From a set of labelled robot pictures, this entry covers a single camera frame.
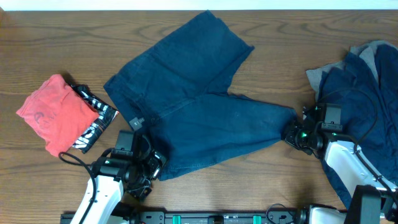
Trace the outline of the dark blue denim shorts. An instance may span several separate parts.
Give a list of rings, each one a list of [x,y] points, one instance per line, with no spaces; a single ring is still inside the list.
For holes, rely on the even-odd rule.
[[[135,131],[166,157],[159,179],[180,177],[280,141],[294,109],[228,93],[252,47],[205,11],[111,77],[104,89]]]

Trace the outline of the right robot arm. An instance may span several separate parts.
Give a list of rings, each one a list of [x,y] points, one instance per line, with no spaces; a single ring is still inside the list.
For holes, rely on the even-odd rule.
[[[343,134],[342,125],[295,120],[282,133],[287,144],[326,162],[351,195],[347,212],[326,205],[311,205],[298,212],[295,223],[397,223],[397,186],[366,158],[357,140]]]

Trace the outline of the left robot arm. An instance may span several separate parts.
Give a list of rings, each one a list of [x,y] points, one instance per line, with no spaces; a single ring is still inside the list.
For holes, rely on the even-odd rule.
[[[72,223],[107,223],[125,193],[143,201],[151,193],[167,158],[148,148],[146,152],[125,148],[107,149],[85,169],[90,175],[83,200]]]

